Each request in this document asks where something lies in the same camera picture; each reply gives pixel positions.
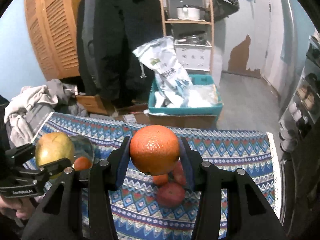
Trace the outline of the person left hand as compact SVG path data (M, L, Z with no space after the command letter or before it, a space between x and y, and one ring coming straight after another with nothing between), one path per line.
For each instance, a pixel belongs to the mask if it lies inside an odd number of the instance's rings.
M29 219L35 207L29 198L5 198L1 196L1 214L11 219Z

